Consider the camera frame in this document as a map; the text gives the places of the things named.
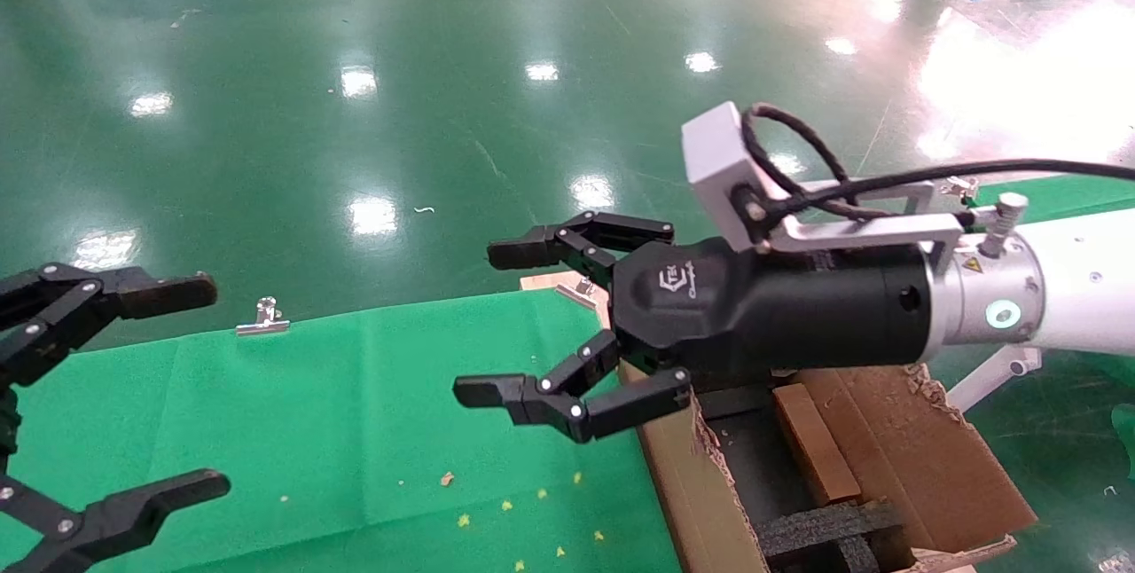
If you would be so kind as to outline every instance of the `torn cardboard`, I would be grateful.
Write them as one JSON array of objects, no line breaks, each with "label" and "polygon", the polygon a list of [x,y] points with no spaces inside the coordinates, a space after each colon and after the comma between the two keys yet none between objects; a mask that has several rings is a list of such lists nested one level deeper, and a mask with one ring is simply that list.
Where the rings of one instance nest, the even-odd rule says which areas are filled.
[{"label": "torn cardboard", "polygon": [[797,374],[864,497],[891,500],[910,546],[938,551],[975,549],[1036,522],[977,431],[911,394],[908,378],[905,368]]}]

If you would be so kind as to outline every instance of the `black cable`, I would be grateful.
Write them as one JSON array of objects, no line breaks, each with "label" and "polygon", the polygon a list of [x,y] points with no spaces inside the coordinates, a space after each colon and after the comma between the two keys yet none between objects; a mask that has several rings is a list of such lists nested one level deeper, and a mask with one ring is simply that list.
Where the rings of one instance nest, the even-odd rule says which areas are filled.
[{"label": "black cable", "polygon": [[[792,129],[797,133],[799,137],[802,137],[807,144],[812,145],[812,149],[816,150],[819,158],[827,165],[827,169],[832,170],[832,176],[835,180],[847,182],[848,172],[843,169],[843,165],[840,163],[838,157],[834,155],[831,149],[827,149],[827,144],[821,140],[819,134],[816,129],[812,129],[810,125],[807,125],[802,119],[799,119],[792,113],[783,111],[781,108],[774,108],[774,106],[768,103],[756,103],[753,106],[751,113],[756,119],[771,119],[776,120],[777,124],[782,124],[784,127]],[[855,200],[848,200],[850,204],[855,205]]]},{"label": "black cable", "polygon": [[[798,182],[792,180],[788,177],[788,174],[782,172],[776,165],[773,163],[768,157],[768,152],[762,148],[760,141],[757,140],[757,134],[753,129],[753,119],[757,117],[764,117],[764,119],[776,120],[777,124],[783,124],[785,127],[792,129],[797,133],[799,137],[807,141],[813,149],[819,153],[819,158],[823,158],[824,163],[829,166],[832,170],[832,176],[835,180],[841,184],[848,182],[847,170],[843,169],[843,165],[840,165],[839,158],[835,158],[831,149],[824,144],[815,129],[812,129],[804,120],[798,119],[798,117],[791,116],[791,113],[783,111],[783,109],[774,108],[766,103],[756,103],[753,108],[749,108],[741,117],[741,141],[745,144],[749,157],[759,166],[766,174],[772,178],[775,184],[781,186],[784,192],[792,194],[794,197],[805,196],[806,192],[798,184]],[[835,213],[836,217],[850,218],[850,220],[856,221],[868,221],[872,218],[886,218],[893,217],[894,213],[886,212],[883,209],[864,209],[864,207],[858,207],[854,204],[854,194],[848,194],[847,202],[830,200],[821,202],[815,207],[825,210],[829,213]]]},{"label": "black cable", "polygon": [[1091,177],[1120,178],[1135,182],[1135,169],[1120,168],[1118,165],[1081,163],[1077,160],[1053,160],[1053,158],[1009,158],[1009,160],[989,160],[985,163],[938,165],[933,168],[913,169],[910,172],[886,174],[883,177],[861,178],[861,180],[842,182],[829,188],[812,193],[797,194],[779,207],[771,208],[771,214],[782,218],[790,213],[799,213],[810,207],[823,207],[825,202],[847,197],[848,194],[890,189],[893,186],[917,184],[924,180],[941,180],[948,177],[972,177],[977,174],[997,172],[1060,172],[1085,174]]}]

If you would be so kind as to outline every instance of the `logo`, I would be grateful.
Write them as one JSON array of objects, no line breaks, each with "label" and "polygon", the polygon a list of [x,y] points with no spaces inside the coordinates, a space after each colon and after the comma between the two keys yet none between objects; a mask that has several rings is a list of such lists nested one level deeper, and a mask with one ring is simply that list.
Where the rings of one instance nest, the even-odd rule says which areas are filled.
[{"label": "logo", "polygon": [[666,266],[666,270],[658,272],[658,287],[669,290],[678,290],[689,283],[689,278],[686,278],[686,270],[681,270],[678,266]]},{"label": "logo", "polygon": [[684,266],[666,266],[665,270],[658,272],[658,287],[676,293],[681,287],[689,286],[687,295],[690,298],[698,297],[697,275],[693,273],[693,261],[686,261]]}]

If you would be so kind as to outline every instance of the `wooden block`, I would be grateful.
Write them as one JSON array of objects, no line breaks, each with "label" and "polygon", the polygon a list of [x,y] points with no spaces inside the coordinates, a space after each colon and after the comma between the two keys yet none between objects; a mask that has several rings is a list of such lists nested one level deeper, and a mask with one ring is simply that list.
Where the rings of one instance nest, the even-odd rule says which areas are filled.
[{"label": "wooden block", "polygon": [[807,387],[790,384],[774,388],[773,398],[816,503],[825,506],[858,498],[859,483],[835,446]]}]

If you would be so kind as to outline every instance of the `screw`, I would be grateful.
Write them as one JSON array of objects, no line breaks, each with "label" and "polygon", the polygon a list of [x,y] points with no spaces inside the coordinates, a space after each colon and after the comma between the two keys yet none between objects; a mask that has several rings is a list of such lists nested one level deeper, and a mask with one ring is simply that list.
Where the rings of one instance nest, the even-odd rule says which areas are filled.
[{"label": "screw", "polygon": [[997,200],[997,219],[985,229],[985,241],[977,245],[977,251],[986,258],[1001,258],[1009,234],[1017,228],[1025,210],[1028,209],[1028,197],[1018,193],[1006,192]]},{"label": "screw", "polygon": [[768,217],[764,207],[758,205],[755,202],[747,202],[745,205],[745,212],[748,213],[754,221],[763,221],[766,217]]}]

